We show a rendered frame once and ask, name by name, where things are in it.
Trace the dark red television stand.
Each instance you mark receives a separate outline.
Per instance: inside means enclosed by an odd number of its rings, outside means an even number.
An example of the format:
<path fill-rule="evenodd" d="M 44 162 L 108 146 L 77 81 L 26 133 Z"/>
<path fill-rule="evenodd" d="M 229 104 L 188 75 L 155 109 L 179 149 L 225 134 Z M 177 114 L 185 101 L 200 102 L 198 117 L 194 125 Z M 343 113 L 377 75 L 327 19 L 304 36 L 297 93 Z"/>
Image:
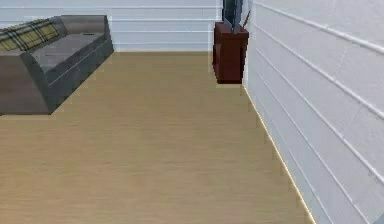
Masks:
<path fill-rule="evenodd" d="M 233 34 L 223 23 L 214 26 L 212 66 L 218 84 L 241 84 L 249 32 L 240 27 Z"/>

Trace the dark grey television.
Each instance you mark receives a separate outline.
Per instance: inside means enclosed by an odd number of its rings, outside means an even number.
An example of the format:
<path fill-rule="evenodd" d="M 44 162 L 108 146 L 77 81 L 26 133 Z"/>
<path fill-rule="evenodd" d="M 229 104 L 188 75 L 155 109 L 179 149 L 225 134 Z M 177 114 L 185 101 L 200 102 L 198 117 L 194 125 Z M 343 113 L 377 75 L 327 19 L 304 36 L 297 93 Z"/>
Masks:
<path fill-rule="evenodd" d="M 240 31 L 243 0 L 223 0 L 222 20 L 232 34 Z"/>

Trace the grey sofa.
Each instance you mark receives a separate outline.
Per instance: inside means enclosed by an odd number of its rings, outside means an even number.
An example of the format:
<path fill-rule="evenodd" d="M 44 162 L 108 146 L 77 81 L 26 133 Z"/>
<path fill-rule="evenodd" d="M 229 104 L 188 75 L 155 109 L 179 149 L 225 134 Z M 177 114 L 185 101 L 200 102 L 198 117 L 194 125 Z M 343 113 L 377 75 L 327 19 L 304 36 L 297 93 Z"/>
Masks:
<path fill-rule="evenodd" d="M 0 115 L 53 113 L 114 52 L 105 15 L 46 19 L 57 37 L 27 51 L 0 50 Z"/>

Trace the yellow plaid blanket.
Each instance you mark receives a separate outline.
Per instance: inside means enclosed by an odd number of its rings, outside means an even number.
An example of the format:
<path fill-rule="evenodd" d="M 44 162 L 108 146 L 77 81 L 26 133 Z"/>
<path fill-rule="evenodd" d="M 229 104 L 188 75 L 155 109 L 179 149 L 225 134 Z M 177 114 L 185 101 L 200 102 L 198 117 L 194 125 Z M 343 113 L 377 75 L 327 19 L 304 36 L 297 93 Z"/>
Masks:
<path fill-rule="evenodd" d="M 27 51 L 59 35 L 49 19 L 37 19 L 0 29 L 0 50 Z"/>

